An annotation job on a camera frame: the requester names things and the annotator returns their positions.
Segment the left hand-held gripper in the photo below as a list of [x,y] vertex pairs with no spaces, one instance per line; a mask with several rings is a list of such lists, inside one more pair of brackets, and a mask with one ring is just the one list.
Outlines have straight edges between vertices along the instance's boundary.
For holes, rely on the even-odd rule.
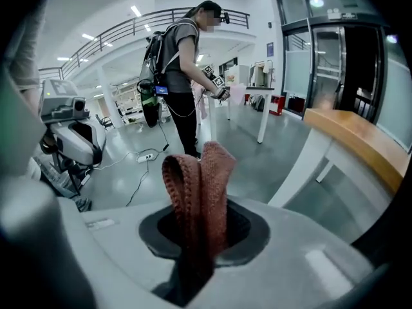
[[72,81],[47,79],[42,83],[40,116],[59,152],[82,165],[98,165],[106,146],[106,131],[88,120],[86,99]]

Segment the clothes rack with garments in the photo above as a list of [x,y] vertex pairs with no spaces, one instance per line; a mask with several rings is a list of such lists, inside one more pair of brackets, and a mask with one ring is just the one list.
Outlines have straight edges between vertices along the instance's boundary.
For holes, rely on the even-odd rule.
[[258,61],[250,66],[249,85],[259,88],[273,88],[275,68],[272,59]]

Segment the pink garment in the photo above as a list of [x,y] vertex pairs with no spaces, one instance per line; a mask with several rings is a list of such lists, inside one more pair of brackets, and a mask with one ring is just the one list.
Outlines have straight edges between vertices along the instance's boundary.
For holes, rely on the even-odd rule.
[[229,92],[230,96],[228,101],[234,105],[240,105],[245,101],[246,95],[246,85],[243,83],[241,84],[233,84],[226,87],[226,90]]
[[191,82],[191,88],[195,99],[196,118],[200,124],[200,120],[205,120],[207,118],[204,100],[205,89],[195,81]]

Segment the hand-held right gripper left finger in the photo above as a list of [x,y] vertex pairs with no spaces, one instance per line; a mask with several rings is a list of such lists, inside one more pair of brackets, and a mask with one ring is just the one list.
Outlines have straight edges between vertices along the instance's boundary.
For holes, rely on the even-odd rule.
[[144,218],[168,207],[168,203],[147,203],[132,207],[82,213],[82,219],[111,264],[120,272],[104,277],[99,309],[181,309],[153,293],[168,282],[172,259],[155,256],[139,235]]

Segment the red cloth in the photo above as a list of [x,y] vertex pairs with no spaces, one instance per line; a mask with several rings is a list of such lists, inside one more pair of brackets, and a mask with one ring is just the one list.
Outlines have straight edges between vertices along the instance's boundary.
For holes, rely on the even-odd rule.
[[162,176],[178,226],[178,264],[186,288],[201,288],[212,276],[215,257],[228,247],[227,184],[235,158],[219,143],[203,146],[200,159],[165,158]]

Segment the grey floor backpack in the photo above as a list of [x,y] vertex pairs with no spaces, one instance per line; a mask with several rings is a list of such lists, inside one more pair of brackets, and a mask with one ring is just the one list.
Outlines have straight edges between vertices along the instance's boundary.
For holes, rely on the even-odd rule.
[[258,112],[263,112],[265,106],[265,98],[262,95],[252,95],[250,97],[250,105]]

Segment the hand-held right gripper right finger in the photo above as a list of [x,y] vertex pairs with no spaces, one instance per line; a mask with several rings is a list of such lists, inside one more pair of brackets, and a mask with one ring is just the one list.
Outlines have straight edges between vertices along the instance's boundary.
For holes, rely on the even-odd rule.
[[216,258],[192,309],[314,309],[373,271],[356,249],[310,218],[229,196],[250,221],[245,239]]

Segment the black framed glass door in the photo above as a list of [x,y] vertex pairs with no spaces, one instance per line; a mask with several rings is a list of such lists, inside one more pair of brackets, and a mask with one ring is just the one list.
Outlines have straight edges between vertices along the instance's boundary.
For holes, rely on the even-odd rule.
[[412,152],[412,61],[370,0],[276,0],[289,111],[352,111]]

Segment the dark table white legs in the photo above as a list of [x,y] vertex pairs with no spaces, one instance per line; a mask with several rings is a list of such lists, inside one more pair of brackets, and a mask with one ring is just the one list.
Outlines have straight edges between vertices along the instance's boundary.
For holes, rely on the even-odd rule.
[[[274,88],[265,88],[265,87],[251,87],[245,85],[235,85],[235,88],[244,87],[245,91],[243,94],[250,94],[250,95],[262,95],[265,98],[265,104],[263,109],[263,114],[261,117],[259,132],[257,135],[257,142],[261,144],[263,142],[265,131],[268,122],[268,116],[270,113],[270,99],[272,95],[274,95],[275,89]],[[217,141],[217,119],[216,119],[216,106],[214,103],[214,99],[210,96],[207,96],[208,104],[209,104],[209,112],[208,112],[208,120],[210,125],[210,134],[211,140]]]

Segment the wooden table white legs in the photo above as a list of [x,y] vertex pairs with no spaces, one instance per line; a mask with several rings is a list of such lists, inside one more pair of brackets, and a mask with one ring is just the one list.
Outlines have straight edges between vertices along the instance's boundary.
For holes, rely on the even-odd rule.
[[402,183],[411,155],[377,126],[350,111],[307,109],[304,123],[311,127],[293,168],[269,201],[284,207],[316,176],[337,167],[365,195],[377,212],[386,210]]

